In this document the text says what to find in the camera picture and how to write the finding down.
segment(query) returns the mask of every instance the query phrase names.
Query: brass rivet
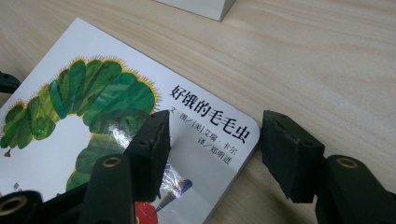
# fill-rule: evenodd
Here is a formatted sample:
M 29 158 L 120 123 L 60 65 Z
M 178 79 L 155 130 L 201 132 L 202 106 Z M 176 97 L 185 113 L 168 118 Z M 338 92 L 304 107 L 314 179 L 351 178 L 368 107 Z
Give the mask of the brass rivet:
M 337 162 L 338 164 L 350 169 L 355 169 L 359 167 L 359 165 L 355 161 L 348 158 L 338 158 Z
M 15 196 L 3 203 L 0 203 L 0 217 L 12 214 L 22 207 L 24 207 L 27 203 L 27 197 L 24 195 Z
M 111 157 L 102 162 L 103 166 L 107 168 L 118 166 L 120 163 L 121 163 L 121 159 L 117 157 Z

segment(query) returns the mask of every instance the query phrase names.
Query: clamp jaw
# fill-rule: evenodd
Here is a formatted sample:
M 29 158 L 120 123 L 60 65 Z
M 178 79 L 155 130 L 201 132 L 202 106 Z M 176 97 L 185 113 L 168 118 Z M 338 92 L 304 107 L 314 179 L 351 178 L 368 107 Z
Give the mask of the clamp jaw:
M 17 78 L 0 71 L 0 92 L 13 93 L 20 85 Z
M 287 198 L 312 203 L 319 224 L 396 223 L 396 196 L 356 159 L 323 157 L 325 146 L 288 116 L 264 111 L 262 162 Z

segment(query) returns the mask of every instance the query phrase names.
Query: wooden surface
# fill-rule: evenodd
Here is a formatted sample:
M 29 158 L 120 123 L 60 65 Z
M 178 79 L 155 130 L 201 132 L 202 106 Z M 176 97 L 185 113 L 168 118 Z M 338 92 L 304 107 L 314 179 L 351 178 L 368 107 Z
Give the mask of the wooden surface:
M 76 17 L 258 123 L 264 109 L 289 115 L 326 156 L 363 161 L 396 192 L 395 1 L 236 0 L 218 22 L 148 0 L 0 0 L 1 71 L 24 80 Z M 256 149 L 208 222 L 316 218 L 285 199 Z

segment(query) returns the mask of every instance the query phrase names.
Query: green caterpillar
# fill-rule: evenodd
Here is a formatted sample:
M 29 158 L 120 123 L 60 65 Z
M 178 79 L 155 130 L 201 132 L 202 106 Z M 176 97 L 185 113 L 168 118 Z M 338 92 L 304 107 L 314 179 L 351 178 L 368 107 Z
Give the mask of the green caterpillar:
M 27 104 L 18 101 L 9 109 L 0 147 L 23 149 L 34 139 L 49 137 L 60 119 L 81 117 L 92 137 L 67 181 L 66 189 L 72 189 L 89 180 L 98 158 L 125 149 L 112 132 L 121 131 L 132 140 L 159 99 L 153 83 L 126 68 L 121 60 L 77 58 Z

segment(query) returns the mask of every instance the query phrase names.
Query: book cover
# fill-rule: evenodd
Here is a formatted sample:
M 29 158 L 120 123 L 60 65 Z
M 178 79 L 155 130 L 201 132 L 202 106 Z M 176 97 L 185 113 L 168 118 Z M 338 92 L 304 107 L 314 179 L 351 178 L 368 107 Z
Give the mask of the book cover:
M 203 223 L 256 146 L 254 119 L 87 22 L 76 19 L 0 109 L 0 193 L 47 201 L 122 153 L 145 117 L 170 111 L 171 152 L 140 223 Z

